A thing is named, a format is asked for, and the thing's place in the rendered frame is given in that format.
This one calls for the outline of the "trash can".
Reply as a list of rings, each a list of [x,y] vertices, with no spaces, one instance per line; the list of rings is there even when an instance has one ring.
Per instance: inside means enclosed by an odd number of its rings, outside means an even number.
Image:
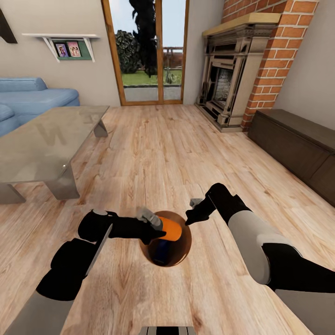
[[[181,217],[178,213],[172,211],[158,211],[154,213],[158,217],[165,217],[166,219],[170,219],[172,221],[177,222],[182,229],[181,237],[177,241],[173,241],[171,244],[171,248],[169,251],[168,259],[165,265],[158,264],[153,261],[154,253],[156,251],[156,247],[159,241],[159,238],[151,239],[149,245],[145,245],[142,240],[139,238],[139,246],[144,257],[153,265],[160,268],[172,268],[180,263],[182,263],[190,253],[192,244],[193,244],[193,236],[190,229],[190,226],[186,226],[186,220]]]

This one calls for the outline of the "can of soda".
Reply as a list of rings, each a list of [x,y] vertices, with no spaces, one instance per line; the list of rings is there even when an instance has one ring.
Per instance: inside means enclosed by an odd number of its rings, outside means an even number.
[[[165,265],[168,260],[171,244],[171,241],[159,238],[153,261],[158,264]]]
[[[170,219],[166,219],[165,217],[159,217],[161,224],[159,226],[155,226],[151,223],[151,226],[160,231],[166,231],[166,236],[161,237],[161,239],[166,239],[168,241],[177,241],[182,234],[181,226]]]

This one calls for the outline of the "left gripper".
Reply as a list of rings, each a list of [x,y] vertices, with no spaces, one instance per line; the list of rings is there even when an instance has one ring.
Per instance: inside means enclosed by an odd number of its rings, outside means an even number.
[[[151,239],[156,239],[166,236],[166,231],[156,230],[147,222],[138,220],[136,217],[127,217],[128,229],[124,238],[140,238],[145,245],[149,245]]]

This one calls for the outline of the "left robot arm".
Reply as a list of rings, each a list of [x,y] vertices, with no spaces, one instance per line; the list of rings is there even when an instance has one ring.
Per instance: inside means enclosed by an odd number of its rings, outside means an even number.
[[[92,270],[107,238],[140,238],[149,245],[151,239],[167,234],[154,229],[151,223],[159,226],[161,221],[146,206],[135,217],[92,209],[78,228],[80,238],[89,242],[74,238],[59,248],[51,270],[3,335],[60,335],[82,281]]]

